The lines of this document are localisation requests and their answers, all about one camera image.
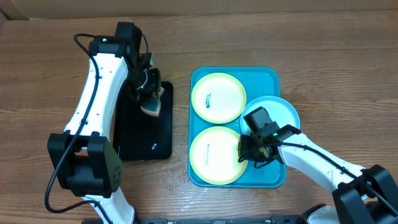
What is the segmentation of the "green bow-shaped sponge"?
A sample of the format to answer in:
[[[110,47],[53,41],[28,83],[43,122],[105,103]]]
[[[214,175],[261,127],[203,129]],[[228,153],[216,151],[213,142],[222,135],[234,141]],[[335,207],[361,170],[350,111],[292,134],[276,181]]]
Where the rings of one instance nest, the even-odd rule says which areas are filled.
[[[164,91],[164,88],[161,87],[159,91],[153,93],[141,104],[141,110],[149,116],[159,117],[161,109],[160,97],[163,95]]]

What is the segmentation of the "light blue plate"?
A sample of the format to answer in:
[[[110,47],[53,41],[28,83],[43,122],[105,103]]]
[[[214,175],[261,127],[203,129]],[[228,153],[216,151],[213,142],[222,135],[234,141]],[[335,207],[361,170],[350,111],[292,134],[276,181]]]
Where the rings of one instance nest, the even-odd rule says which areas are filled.
[[[300,129],[299,115],[288,101],[276,96],[261,96],[249,102],[242,112],[239,125],[244,135],[250,135],[251,133],[244,117],[258,107],[263,107],[268,112],[271,120],[276,121],[280,127],[289,124]]]

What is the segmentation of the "yellow-green plate bottom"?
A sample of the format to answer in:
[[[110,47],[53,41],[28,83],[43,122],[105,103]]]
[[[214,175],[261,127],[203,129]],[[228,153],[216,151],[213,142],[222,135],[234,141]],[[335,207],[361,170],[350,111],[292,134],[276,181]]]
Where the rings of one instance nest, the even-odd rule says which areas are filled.
[[[213,185],[227,185],[239,179],[247,161],[239,162],[240,135],[227,127],[213,126],[200,132],[192,141],[190,165],[201,180]]]

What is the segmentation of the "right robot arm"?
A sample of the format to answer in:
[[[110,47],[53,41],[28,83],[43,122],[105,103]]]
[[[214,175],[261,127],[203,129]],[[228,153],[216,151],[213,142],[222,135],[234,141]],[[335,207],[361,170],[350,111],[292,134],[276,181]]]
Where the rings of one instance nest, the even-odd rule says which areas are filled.
[[[336,157],[292,125],[279,125],[263,107],[243,118],[250,135],[241,135],[239,162],[259,169],[278,161],[299,170],[332,194],[334,206],[319,204],[297,223],[397,223],[397,184],[380,165],[368,169]]]

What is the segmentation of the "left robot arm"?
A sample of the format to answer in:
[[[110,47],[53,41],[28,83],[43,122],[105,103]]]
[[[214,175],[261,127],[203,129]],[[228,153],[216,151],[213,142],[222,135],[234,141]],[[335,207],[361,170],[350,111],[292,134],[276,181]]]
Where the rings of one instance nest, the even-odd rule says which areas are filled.
[[[140,52],[147,39],[132,22],[118,22],[113,36],[90,35],[85,47],[89,72],[78,106],[62,134],[52,133],[47,149],[54,172],[44,204],[64,213],[90,204],[102,223],[135,223],[136,212],[122,190],[122,162],[110,143],[111,120],[119,94],[126,94],[139,111],[158,116],[164,93],[152,53]]]

